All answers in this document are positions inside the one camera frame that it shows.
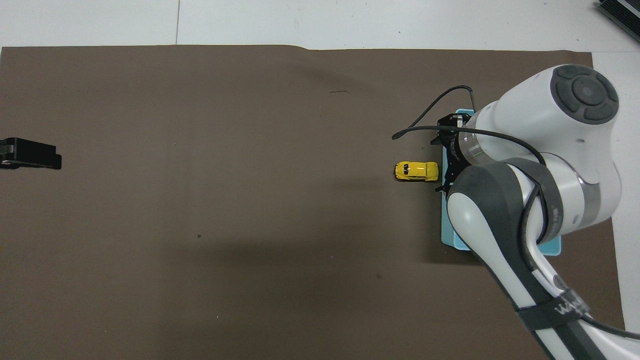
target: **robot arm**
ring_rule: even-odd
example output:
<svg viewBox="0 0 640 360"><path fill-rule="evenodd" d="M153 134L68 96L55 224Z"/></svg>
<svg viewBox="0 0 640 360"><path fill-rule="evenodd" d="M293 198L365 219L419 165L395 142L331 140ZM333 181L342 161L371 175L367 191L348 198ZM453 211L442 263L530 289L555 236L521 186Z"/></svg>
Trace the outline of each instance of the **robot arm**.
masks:
<svg viewBox="0 0 640 360"><path fill-rule="evenodd" d="M439 129L449 167L463 169L449 178L452 187L443 187L451 224L552 359L640 359L640 336L592 319L537 246L609 218L618 205L610 150L617 110L618 96L603 75L561 65L520 83L466 123L458 118L454 133L443 137L448 129Z"/></svg>

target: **velcro strap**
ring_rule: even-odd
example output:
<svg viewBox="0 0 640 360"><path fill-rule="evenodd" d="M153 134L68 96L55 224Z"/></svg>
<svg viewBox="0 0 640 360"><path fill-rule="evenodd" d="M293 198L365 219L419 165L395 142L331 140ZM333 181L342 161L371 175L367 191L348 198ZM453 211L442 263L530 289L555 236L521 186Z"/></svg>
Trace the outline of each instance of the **velcro strap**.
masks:
<svg viewBox="0 0 640 360"><path fill-rule="evenodd" d="M516 311L529 331L549 329L578 320L589 312L589 306L573 290L544 304L525 307Z"/></svg>

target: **white floor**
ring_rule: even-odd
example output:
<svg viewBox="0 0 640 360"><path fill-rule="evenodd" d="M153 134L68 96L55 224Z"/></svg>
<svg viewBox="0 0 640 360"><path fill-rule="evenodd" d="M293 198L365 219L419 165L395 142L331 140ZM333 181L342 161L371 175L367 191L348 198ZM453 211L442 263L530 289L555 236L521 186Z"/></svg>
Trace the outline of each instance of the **white floor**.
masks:
<svg viewBox="0 0 640 360"><path fill-rule="evenodd" d="M0 0L0 47L167 44L593 52L620 95L614 234L625 322L640 331L640 43L593 0Z"/></svg>

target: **brown paper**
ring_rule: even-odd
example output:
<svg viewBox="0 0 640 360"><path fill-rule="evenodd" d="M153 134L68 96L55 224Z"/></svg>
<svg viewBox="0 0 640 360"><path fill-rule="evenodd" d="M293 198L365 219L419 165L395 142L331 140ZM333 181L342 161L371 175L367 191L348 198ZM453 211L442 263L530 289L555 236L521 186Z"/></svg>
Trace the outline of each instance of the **brown paper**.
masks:
<svg viewBox="0 0 640 360"><path fill-rule="evenodd" d="M588 53L287 46L4 48L2 359L543 359L390 136L440 92L480 106ZM469 107L446 97L425 124ZM552 259L622 326L611 223Z"/></svg>

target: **light blue plastic container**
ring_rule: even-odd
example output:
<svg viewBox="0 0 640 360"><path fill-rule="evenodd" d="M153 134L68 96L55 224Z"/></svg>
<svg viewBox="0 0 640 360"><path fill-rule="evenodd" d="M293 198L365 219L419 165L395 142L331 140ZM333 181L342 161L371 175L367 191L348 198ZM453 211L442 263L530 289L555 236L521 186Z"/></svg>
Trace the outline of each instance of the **light blue plastic container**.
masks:
<svg viewBox="0 0 640 360"><path fill-rule="evenodd" d="M474 111L469 109L458 109L456 113L468 113L473 115ZM447 151L442 150L442 181L444 182L444 174L447 172ZM458 250L469 251L469 248L462 242L458 234L453 231L453 226L449 221L449 215L447 214L447 198L442 193L442 242L448 246L454 247ZM555 237L553 240L538 245L540 252L547 256L557 256L562 252L562 239L560 236Z"/></svg>

